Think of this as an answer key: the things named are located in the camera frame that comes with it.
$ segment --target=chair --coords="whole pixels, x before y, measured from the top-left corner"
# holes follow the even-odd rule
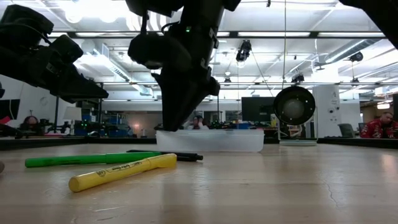
[[[338,124],[338,127],[344,138],[355,138],[355,132],[351,124]]]
[[[359,133],[362,132],[362,129],[365,127],[366,123],[358,123],[358,127],[359,127]]]

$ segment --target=man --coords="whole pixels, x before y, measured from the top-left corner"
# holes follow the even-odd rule
[[[200,115],[197,115],[193,118],[192,122],[185,122],[183,125],[184,129],[192,130],[192,129],[209,129],[208,126],[203,125],[203,117]]]
[[[390,112],[384,112],[380,119],[369,122],[361,131],[361,138],[394,139],[398,132],[398,123],[392,120]]]

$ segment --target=clear plastic container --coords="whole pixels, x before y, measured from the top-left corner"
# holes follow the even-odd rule
[[[259,152],[264,147],[262,130],[157,131],[160,151]]]

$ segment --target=table surface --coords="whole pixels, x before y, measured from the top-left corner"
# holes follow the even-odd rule
[[[265,145],[261,153],[203,153],[80,193],[71,176],[109,165],[24,167],[24,159],[155,145],[84,144],[0,152],[0,223],[394,223],[398,151]]]

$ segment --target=computer monitor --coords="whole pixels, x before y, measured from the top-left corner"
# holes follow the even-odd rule
[[[242,97],[243,121],[271,121],[274,97]]]

